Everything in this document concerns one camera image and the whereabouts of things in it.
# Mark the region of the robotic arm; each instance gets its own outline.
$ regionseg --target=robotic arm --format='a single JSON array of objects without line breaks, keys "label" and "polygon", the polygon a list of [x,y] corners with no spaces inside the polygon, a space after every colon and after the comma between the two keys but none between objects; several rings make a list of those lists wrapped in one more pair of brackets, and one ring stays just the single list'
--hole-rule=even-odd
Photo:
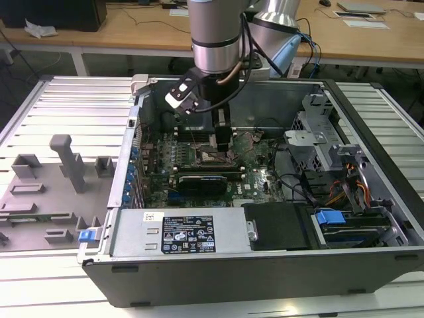
[{"label": "robotic arm", "polygon": [[[217,150],[226,152],[232,130],[229,101],[249,80],[258,57],[253,52],[275,51],[298,31],[299,0],[266,0],[252,28],[242,13],[255,0],[189,0],[189,18],[196,67],[171,89],[166,101],[180,113],[211,112]],[[240,73],[245,70],[244,82]],[[202,100],[210,102],[200,107]]]}]

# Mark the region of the motherboard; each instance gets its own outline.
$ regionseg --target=motherboard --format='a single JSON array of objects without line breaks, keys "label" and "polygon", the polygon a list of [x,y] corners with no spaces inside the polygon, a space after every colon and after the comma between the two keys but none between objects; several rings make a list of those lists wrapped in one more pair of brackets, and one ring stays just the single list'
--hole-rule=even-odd
[{"label": "motherboard", "polygon": [[139,170],[146,208],[284,201],[282,185],[270,170],[274,141],[258,131],[236,132],[226,153],[195,131],[144,135]]}]

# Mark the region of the black cover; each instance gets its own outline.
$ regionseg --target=black cover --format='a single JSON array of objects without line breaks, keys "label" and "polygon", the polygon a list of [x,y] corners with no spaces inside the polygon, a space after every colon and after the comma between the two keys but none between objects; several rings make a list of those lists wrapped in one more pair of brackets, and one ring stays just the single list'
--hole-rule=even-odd
[{"label": "black cover", "polygon": [[311,231],[312,221],[304,204],[261,203],[246,204],[246,221],[254,221],[258,240],[251,242],[252,250],[308,250],[316,243]]},{"label": "black cover", "polygon": [[41,26],[97,31],[106,19],[105,0],[0,0],[0,17],[8,28]]}]

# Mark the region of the sticker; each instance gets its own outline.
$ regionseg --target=sticker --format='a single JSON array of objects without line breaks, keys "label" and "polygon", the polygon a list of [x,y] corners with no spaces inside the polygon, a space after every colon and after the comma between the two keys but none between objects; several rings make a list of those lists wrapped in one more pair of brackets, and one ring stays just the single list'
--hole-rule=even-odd
[{"label": "sticker", "polygon": [[164,254],[216,252],[212,216],[163,217],[162,233]]},{"label": "sticker", "polygon": [[36,219],[9,219],[11,223],[37,222]]},{"label": "sticker", "polygon": [[143,222],[162,222],[165,212],[144,212]]}]

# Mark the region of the metal bracket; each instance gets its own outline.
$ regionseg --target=metal bracket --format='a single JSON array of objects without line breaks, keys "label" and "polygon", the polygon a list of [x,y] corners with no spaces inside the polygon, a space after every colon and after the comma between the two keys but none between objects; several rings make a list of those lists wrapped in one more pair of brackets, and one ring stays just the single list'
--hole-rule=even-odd
[{"label": "metal bracket", "polygon": [[153,85],[156,83],[158,83],[158,80],[148,78],[148,75],[134,75],[131,80],[131,93],[133,96],[139,96],[150,93],[153,88]]},{"label": "metal bracket", "polygon": [[307,111],[308,116],[329,116],[333,109],[333,104],[329,101],[328,97],[320,94],[306,95],[303,98],[302,106]]},{"label": "metal bracket", "polygon": [[311,131],[286,131],[284,139],[292,146],[315,146],[316,144],[327,143],[321,133]]},{"label": "metal bracket", "polygon": [[256,242],[259,239],[258,230],[256,229],[256,224],[254,221],[247,221],[247,235],[250,242]]},{"label": "metal bracket", "polygon": [[343,162],[355,163],[356,155],[362,152],[361,148],[357,144],[334,144],[329,150],[329,156],[331,158],[332,167],[341,167]]}]

